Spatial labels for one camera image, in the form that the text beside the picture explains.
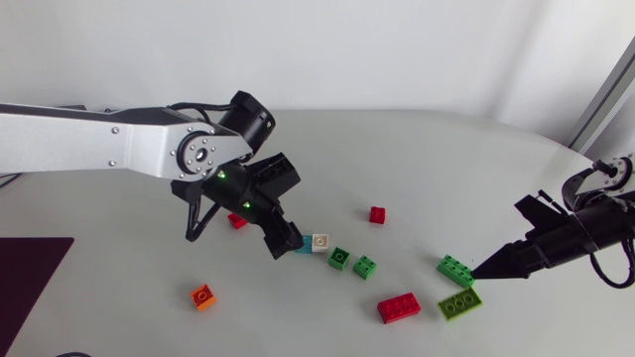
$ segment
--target black mat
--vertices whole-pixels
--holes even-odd
[[[72,238],[0,238],[0,356],[49,282]]]

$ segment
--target table surface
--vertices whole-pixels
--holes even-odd
[[[437,112],[283,111],[259,158],[284,152],[302,182],[282,197],[305,234],[378,265],[363,281],[326,254],[274,261],[256,226],[221,210],[198,241],[167,180],[125,171],[29,175],[0,192],[2,236],[75,243],[8,356],[623,355],[635,290],[604,285],[580,259],[529,280],[478,281],[485,305],[445,322],[460,291],[436,271],[445,254],[476,267],[531,229],[514,208],[589,166],[545,138]],[[368,223],[370,206],[386,225]],[[599,259],[626,276],[617,247]],[[209,284],[205,312],[190,292]],[[422,312],[384,325],[377,302],[413,292]]]

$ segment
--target white lego brick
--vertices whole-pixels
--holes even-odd
[[[328,251],[328,234],[314,234],[311,245],[313,253],[326,253]]]

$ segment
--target green lego brick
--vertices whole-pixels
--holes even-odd
[[[366,256],[361,256],[353,266],[353,271],[362,277],[363,280],[368,280],[375,273],[375,269],[377,269],[377,264]]]
[[[335,250],[330,254],[328,258],[328,264],[336,269],[344,270],[346,264],[348,264],[348,259],[350,258],[350,253],[346,252],[343,249],[335,247]]]
[[[472,271],[449,255],[446,255],[441,260],[437,266],[437,270],[459,284],[462,288],[469,288],[474,284]]]
[[[452,297],[439,302],[439,309],[447,321],[479,307],[483,301],[472,288],[468,288]]]

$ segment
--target orange lego brick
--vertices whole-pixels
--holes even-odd
[[[207,284],[191,292],[190,296],[198,311],[205,311],[208,307],[216,303],[216,295],[211,292]]]

